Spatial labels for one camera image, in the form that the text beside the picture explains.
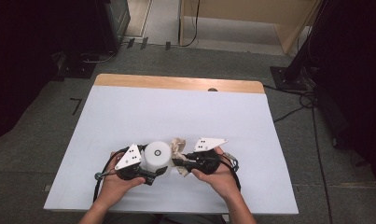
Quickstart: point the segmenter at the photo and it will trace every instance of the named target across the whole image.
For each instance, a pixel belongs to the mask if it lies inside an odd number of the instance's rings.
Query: black cable
[[[105,167],[104,167],[104,169],[103,169],[103,171],[102,171],[102,174],[103,173],[105,173],[106,172],[106,169],[108,168],[108,165],[109,165],[109,163],[120,153],[120,152],[126,152],[128,149],[129,149],[130,147],[125,147],[125,148],[123,148],[123,149],[121,149],[121,150],[119,150],[119,151],[117,151],[115,154],[113,154],[110,158],[109,158],[109,160],[108,160],[108,162],[106,163],[106,165],[105,165]],[[92,202],[94,203],[95,202],[95,200],[97,200],[97,197],[98,197],[98,190],[100,189],[100,184],[101,184],[101,181],[103,180],[103,178],[98,178],[98,180],[97,180],[97,184],[95,185],[95,188],[94,188],[94,196],[93,196],[93,198],[92,198]]]
[[[190,43],[188,43],[188,44],[186,44],[186,45],[182,45],[181,47],[183,47],[183,48],[190,46],[190,45],[196,40],[196,37],[197,37],[197,20],[199,19],[199,11],[200,11],[200,0],[199,0],[199,3],[197,4],[197,11],[196,11],[196,29],[195,29],[194,37],[193,37],[193,39],[191,40]]]
[[[318,133],[316,131],[314,106],[312,107],[312,111],[313,111],[313,133],[315,137],[316,154],[318,156],[319,168],[321,169],[321,176],[322,176],[322,181],[324,183],[325,196],[327,198],[327,212],[329,215],[329,223],[333,224],[332,210],[330,208],[329,194],[327,192],[327,181],[325,179],[324,167],[322,165],[322,160],[321,160],[321,153],[319,152]]]
[[[284,91],[284,90],[280,90],[280,89],[277,89],[277,88],[274,88],[274,87],[271,87],[271,86],[268,86],[268,85],[263,85],[264,88],[267,88],[267,89],[270,89],[270,90],[274,90],[274,91],[281,91],[281,92],[285,92],[285,93],[289,93],[289,94],[294,94],[294,95],[302,95],[301,92],[298,92],[298,91]]]
[[[314,88],[316,86],[316,83],[311,79],[311,75],[309,75],[309,72],[307,69],[308,68],[306,66],[301,67],[301,76],[304,78],[306,83],[311,86],[311,88]]]
[[[231,175],[234,177],[234,179],[236,181],[236,185],[237,185],[238,190],[241,191],[240,179],[238,178],[237,174],[234,172],[234,169],[230,165],[228,165],[226,162],[224,162],[222,160],[220,160],[220,162],[222,164],[226,165],[229,168],[229,170],[231,171]]]
[[[193,4],[192,4],[193,1],[190,1],[190,10],[193,11]],[[194,24],[194,20],[193,20],[193,17],[191,17],[191,25],[193,26],[193,29],[196,30],[197,29],[197,26]]]
[[[112,55],[111,56],[109,56],[109,58],[107,58],[107,59],[104,59],[104,60],[100,60],[100,61],[82,61],[83,63],[106,63],[106,62],[108,62],[109,60],[111,60],[111,58],[113,58],[113,56],[115,56],[115,52],[112,52]]]
[[[265,86],[265,85],[263,85],[263,86],[266,87],[266,88],[272,89],[272,90],[282,91],[282,90],[275,89],[273,87],[269,87],[269,86]],[[327,181],[325,179],[324,166],[322,164],[321,153],[319,151],[319,145],[318,145],[318,133],[317,133],[317,130],[316,130],[315,113],[314,113],[314,107],[315,107],[316,99],[314,98],[313,92],[311,92],[311,91],[307,91],[307,92],[304,92],[304,93],[289,92],[289,91],[282,91],[282,92],[292,93],[292,94],[296,94],[296,93],[299,94],[300,95],[299,103],[301,105],[301,108],[296,109],[292,113],[289,112],[286,116],[283,117],[283,119],[285,119],[290,114],[293,114],[293,113],[295,113],[296,111],[298,111],[298,110],[300,110],[302,108],[311,108],[311,110],[312,110],[312,114],[313,114],[313,131],[314,131],[314,138],[315,138],[316,153],[317,153],[317,157],[318,157],[319,167],[320,167],[320,170],[321,170],[322,181],[324,183],[325,196],[326,196],[326,199],[327,199],[327,212],[328,212],[328,216],[329,216],[329,223],[333,224],[333,218],[332,218],[332,211],[331,211],[331,207],[330,207],[329,194],[327,192]],[[310,100],[310,103],[308,103],[308,104],[305,105],[302,102],[302,99],[304,97],[308,98]]]
[[[276,123],[276,122],[278,122],[278,121],[281,121],[281,120],[283,120],[283,119],[286,119],[289,115],[292,115],[292,114],[294,114],[295,112],[300,111],[302,108],[304,108],[304,106],[299,107],[299,108],[297,108],[297,109],[294,109],[294,110],[290,111],[289,113],[283,115],[281,118],[273,120],[272,122],[273,122],[273,123]]]

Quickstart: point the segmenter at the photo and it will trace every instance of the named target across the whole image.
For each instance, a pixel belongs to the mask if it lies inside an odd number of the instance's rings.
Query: person's left hand
[[[117,157],[123,156],[124,153],[118,154],[111,162],[106,170],[114,169],[118,163]],[[95,203],[105,207],[110,208],[112,205],[120,201],[120,199],[126,194],[126,192],[138,185],[144,184],[145,179],[143,177],[136,177],[132,180],[120,179],[117,175],[107,175],[103,182],[103,187],[101,188],[100,195],[98,196]]]

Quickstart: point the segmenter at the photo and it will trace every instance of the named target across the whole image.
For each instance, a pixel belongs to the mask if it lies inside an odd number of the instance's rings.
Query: white table
[[[178,89],[219,91],[192,91]],[[230,92],[241,88],[245,92]],[[99,75],[54,180],[45,209],[84,211],[111,151],[132,143],[227,138],[237,157],[242,194],[254,214],[297,214],[293,189],[267,97],[258,82],[178,77]],[[120,212],[227,214],[212,188],[175,170],[153,186],[131,189],[111,208]]]

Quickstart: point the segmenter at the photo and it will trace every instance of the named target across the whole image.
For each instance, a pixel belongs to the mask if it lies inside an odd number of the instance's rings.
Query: gray carpet floor
[[[18,124],[0,137],[0,223],[77,223],[82,213],[43,209],[51,184],[72,137],[94,79],[101,73],[257,80],[273,86],[270,66],[293,59],[208,49],[165,50],[161,46],[122,46],[107,63],[96,66],[91,79],[51,81]],[[299,97],[266,90],[274,119],[299,108]],[[77,101],[83,99],[75,115]],[[352,150],[339,150],[320,109],[314,110],[327,197],[321,176],[311,109],[275,124],[289,169],[299,214],[256,216],[259,223],[376,223],[376,184],[369,166]]]

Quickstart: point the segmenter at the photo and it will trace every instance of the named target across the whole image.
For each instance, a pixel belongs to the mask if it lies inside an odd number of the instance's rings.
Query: hand
[[[219,155],[223,154],[223,150],[220,147],[216,147],[215,152]],[[222,157],[221,160],[231,166],[230,161],[226,158]],[[231,175],[231,171],[223,163],[220,163],[217,170],[211,175],[206,175],[197,169],[192,169],[191,172],[201,181],[210,184],[211,187],[223,199],[226,199],[227,197],[235,193],[240,193],[240,191],[237,188],[236,181],[234,177]]]
[[[106,170],[114,169],[118,159],[117,157],[123,156],[124,153],[118,154],[114,159],[109,162],[109,165]],[[120,201],[120,199],[126,194],[126,192],[138,185],[144,184],[145,179],[142,177],[136,177],[132,180],[123,180],[120,179],[117,175],[107,175],[103,182],[103,187],[101,188],[100,195],[98,196],[95,203],[106,208],[110,208],[112,205]]]

